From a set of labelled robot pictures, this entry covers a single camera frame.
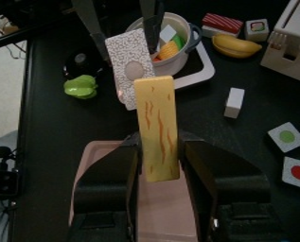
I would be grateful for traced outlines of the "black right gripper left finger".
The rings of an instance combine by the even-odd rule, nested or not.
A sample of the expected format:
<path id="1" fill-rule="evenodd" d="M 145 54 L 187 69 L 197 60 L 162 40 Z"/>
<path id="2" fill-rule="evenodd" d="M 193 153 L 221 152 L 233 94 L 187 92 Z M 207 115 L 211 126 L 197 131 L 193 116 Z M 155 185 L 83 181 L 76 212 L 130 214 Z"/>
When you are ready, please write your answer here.
<path id="1" fill-rule="evenodd" d="M 72 186 L 66 242 L 137 242 L 139 135 L 87 144 Z"/>

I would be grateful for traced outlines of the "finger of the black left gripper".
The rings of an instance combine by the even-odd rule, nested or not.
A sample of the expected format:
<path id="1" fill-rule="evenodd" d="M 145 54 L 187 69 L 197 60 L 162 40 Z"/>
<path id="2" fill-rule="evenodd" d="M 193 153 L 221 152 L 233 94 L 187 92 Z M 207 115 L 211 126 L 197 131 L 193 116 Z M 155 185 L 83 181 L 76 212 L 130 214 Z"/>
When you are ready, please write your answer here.
<path id="1" fill-rule="evenodd" d="M 159 42 L 161 24 L 165 15 L 163 0 L 139 0 L 139 6 L 147 47 L 150 53 L 154 54 Z"/>
<path id="2" fill-rule="evenodd" d="M 104 46 L 104 34 L 102 32 L 92 0 L 71 0 L 72 7 L 82 23 L 88 31 L 91 39 L 104 61 L 108 61 L 108 54 Z"/>

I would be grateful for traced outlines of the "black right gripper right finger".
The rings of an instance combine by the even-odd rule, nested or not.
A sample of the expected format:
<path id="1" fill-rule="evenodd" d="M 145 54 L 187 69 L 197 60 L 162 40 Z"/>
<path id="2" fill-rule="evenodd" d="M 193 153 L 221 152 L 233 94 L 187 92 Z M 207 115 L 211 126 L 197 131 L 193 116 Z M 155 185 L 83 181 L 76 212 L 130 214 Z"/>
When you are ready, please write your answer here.
<path id="1" fill-rule="evenodd" d="M 178 158 L 190 193 L 198 242 L 285 242 L 261 169 L 186 131 Z"/>

